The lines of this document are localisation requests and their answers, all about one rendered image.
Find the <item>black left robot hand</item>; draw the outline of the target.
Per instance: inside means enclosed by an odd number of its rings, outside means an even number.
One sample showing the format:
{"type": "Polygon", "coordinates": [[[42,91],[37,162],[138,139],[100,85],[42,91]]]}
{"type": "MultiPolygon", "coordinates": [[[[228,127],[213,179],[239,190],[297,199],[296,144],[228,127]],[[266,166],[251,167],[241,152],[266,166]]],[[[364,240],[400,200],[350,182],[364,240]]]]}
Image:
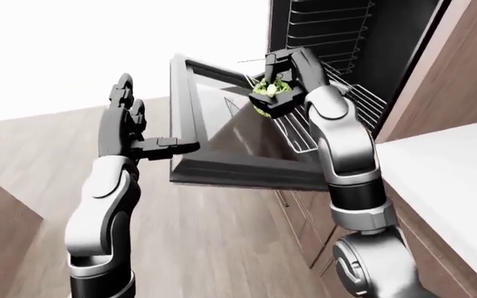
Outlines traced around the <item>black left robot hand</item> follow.
{"type": "Polygon", "coordinates": [[[198,142],[175,137],[145,138],[145,104],[133,96],[133,78],[122,74],[111,88],[109,106],[99,123],[99,156],[124,156],[131,161],[160,161],[200,149],[198,142]]]}

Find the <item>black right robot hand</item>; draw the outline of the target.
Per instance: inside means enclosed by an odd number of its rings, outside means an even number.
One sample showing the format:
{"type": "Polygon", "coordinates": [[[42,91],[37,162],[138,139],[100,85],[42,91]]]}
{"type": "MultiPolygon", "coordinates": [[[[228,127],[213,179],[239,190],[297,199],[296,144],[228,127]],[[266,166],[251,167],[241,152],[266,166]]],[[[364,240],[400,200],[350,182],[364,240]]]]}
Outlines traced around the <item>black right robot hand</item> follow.
{"type": "Polygon", "coordinates": [[[264,79],[269,84],[275,79],[289,83],[293,88],[291,111],[296,106],[302,105],[311,91],[329,83],[329,80],[325,78],[323,66],[316,56],[303,47],[277,50],[266,54],[264,79]]]}

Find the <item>green broccoli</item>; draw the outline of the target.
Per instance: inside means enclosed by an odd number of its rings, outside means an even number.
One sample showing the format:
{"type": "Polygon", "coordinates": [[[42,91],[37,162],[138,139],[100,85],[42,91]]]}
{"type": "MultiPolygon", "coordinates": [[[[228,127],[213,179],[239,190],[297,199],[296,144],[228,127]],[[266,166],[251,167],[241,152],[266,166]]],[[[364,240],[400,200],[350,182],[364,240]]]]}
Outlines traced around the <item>green broccoli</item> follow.
{"type": "Polygon", "coordinates": [[[248,96],[253,107],[268,118],[280,118],[293,108],[293,88],[281,79],[269,84],[265,79],[258,81],[248,96]]]}

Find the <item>oven cavity with racks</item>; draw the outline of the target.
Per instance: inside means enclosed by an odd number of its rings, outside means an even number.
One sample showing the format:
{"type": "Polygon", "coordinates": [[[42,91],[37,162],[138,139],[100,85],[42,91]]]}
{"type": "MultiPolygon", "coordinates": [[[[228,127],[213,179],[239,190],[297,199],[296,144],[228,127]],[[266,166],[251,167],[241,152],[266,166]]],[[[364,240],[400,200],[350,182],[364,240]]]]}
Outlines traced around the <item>oven cavity with racks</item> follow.
{"type": "Polygon", "coordinates": [[[430,74],[471,0],[271,0],[267,48],[312,49],[380,142],[440,131],[430,74]]]}

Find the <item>black glass oven door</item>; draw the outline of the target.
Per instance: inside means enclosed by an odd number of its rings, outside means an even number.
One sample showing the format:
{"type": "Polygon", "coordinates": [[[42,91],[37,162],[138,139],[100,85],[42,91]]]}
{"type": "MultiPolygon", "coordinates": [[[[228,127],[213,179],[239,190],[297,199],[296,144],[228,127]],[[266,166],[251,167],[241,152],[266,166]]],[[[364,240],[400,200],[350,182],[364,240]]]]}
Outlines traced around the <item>black glass oven door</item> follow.
{"type": "Polygon", "coordinates": [[[188,185],[325,191],[300,113],[272,120],[248,99],[243,74],[182,54],[170,61],[171,136],[200,148],[170,161],[170,181],[188,185]]]}

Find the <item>brown wooden cabinet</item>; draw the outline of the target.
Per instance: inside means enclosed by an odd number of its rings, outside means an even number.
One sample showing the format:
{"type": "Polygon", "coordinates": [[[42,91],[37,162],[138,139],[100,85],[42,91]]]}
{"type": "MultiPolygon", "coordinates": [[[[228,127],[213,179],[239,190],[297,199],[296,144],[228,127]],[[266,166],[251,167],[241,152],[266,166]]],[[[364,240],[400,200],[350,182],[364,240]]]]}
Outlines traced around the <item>brown wooden cabinet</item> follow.
{"type": "MultiPolygon", "coordinates": [[[[432,67],[430,86],[444,101],[440,131],[477,123],[477,0],[471,0],[432,67]]],[[[477,253],[450,246],[383,180],[422,285],[440,298],[477,298],[477,253]]]]}

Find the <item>white countertop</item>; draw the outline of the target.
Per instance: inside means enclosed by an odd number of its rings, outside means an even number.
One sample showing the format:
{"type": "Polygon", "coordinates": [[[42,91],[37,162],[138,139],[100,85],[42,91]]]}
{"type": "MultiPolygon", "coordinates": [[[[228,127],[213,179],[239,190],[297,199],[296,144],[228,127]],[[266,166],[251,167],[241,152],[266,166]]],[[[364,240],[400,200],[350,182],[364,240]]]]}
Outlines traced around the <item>white countertop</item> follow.
{"type": "Polygon", "coordinates": [[[477,123],[381,143],[386,181],[453,248],[477,253],[477,123]]]}

